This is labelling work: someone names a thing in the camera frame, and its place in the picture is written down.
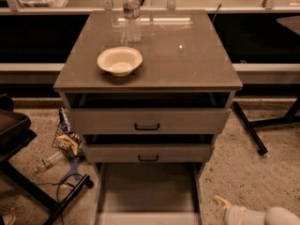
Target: bowl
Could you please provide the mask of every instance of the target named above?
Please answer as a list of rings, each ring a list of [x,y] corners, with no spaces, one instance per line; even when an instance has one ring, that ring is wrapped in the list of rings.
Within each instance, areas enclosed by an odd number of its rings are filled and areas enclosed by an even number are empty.
[[[114,76],[123,77],[137,68],[142,60],[139,51],[128,47],[116,47],[100,54],[97,65]]]

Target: drawer handle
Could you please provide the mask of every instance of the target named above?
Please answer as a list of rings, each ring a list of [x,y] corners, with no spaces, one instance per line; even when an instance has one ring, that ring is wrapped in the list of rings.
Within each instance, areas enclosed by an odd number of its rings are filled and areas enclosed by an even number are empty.
[[[141,155],[138,155],[139,161],[158,161],[159,156],[156,155],[154,158],[142,158]]]
[[[134,124],[134,128],[138,131],[157,131],[159,130],[159,124],[156,127],[139,127],[138,124]]]

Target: bottle label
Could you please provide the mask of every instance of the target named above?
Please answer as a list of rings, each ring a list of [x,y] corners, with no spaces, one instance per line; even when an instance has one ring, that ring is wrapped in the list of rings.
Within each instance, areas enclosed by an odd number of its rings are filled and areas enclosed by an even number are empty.
[[[126,4],[123,7],[124,17],[127,19],[137,19],[140,17],[140,7],[139,5]]]

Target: cabinet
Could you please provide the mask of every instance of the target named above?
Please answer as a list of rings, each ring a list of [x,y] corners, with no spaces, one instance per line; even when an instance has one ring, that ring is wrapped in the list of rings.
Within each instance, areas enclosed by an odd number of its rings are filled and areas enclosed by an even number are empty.
[[[139,43],[124,31],[120,11],[92,12],[54,85],[98,171],[96,224],[202,224],[196,164],[242,84],[204,11],[144,11]],[[97,65],[117,46],[142,54],[126,77]]]

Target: floor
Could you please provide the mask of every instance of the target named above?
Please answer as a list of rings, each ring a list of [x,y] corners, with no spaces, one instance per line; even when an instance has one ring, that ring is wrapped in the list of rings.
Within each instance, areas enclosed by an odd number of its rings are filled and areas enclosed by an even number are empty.
[[[293,99],[236,100],[250,120],[282,116],[293,103]],[[53,141],[59,123],[58,109],[63,106],[61,100],[15,99],[15,104],[15,111],[26,113],[31,118],[31,128],[37,133],[37,138],[10,163],[36,184],[58,182],[70,170],[66,160],[46,172],[35,173],[34,169],[42,158],[56,152]],[[224,224],[224,211],[214,201],[216,195],[252,210],[264,211],[272,206],[282,206],[300,217],[299,128],[298,124],[260,129],[259,134],[269,150],[261,157],[240,119],[231,113],[199,180],[203,225]],[[95,186],[92,189],[85,187],[68,206],[63,218],[54,224],[94,224],[98,177],[86,160],[77,169],[80,174],[89,174]],[[68,181],[76,183],[74,177]],[[55,199],[57,186],[47,184],[40,187]],[[68,187],[61,187],[59,199],[68,192]],[[17,216],[16,225],[43,224],[49,215],[40,203],[0,173],[0,213],[9,212]]]

